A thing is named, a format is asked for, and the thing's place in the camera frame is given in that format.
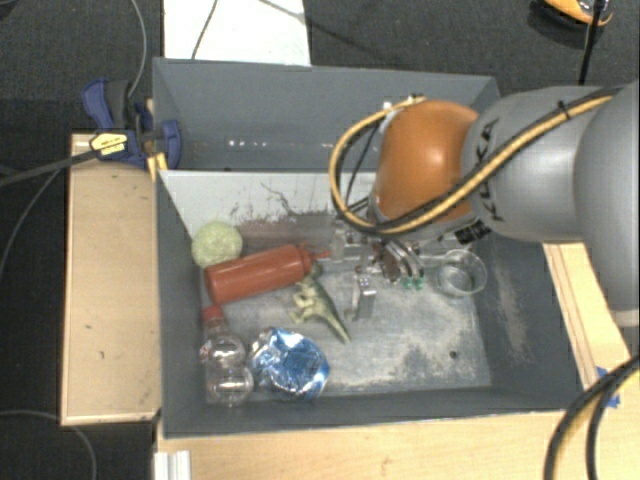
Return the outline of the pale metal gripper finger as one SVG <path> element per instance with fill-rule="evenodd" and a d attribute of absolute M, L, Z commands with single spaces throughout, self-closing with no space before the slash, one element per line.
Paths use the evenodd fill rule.
<path fill-rule="evenodd" d="M 366 275 L 356 275 L 351 305 L 344 311 L 350 321 L 369 320 L 372 317 L 377 290 Z"/>
<path fill-rule="evenodd" d="M 350 257 L 352 238 L 352 229 L 344 222 L 333 224 L 331 237 L 331 259 L 333 261 L 344 261 Z"/>

